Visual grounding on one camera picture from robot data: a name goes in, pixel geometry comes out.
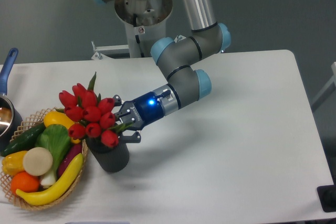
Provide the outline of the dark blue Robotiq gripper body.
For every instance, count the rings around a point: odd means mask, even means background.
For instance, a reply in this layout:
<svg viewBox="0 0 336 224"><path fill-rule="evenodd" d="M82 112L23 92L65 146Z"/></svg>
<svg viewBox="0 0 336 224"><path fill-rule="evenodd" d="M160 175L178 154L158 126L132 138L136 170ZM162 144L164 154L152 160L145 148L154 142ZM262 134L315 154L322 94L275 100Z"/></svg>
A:
<svg viewBox="0 0 336 224"><path fill-rule="evenodd" d="M154 92L148 92L131 101L125 101L116 116L128 130L142 130L145 126L164 117L164 110Z"/></svg>

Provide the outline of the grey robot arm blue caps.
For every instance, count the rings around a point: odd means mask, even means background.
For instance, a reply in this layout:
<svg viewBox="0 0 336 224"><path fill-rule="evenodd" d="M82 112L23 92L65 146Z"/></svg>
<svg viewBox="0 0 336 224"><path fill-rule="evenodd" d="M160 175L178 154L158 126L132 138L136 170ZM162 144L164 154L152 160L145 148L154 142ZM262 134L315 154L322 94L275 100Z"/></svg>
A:
<svg viewBox="0 0 336 224"><path fill-rule="evenodd" d="M151 57L167 83L131 101L118 101L119 142L138 143L147 125L207 96L209 76L192 65L223 52L231 43L227 27L218 23L210 0L183 0L192 35L174 41L165 35L172 0L95 0L114 2L124 22L131 57Z"/></svg>

